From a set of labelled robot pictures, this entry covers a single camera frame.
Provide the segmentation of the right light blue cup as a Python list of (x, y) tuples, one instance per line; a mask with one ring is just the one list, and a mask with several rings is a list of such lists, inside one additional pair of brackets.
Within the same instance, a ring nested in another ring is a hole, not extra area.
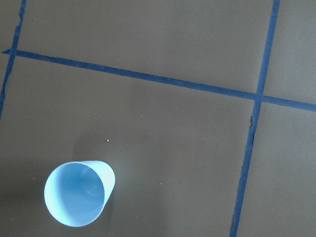
[(44, 186), (44, 202), (54, 219), (69, 227), (94, 222), (115, 187), (113, 169), (98, 160), (72, 161), (55, 168)]

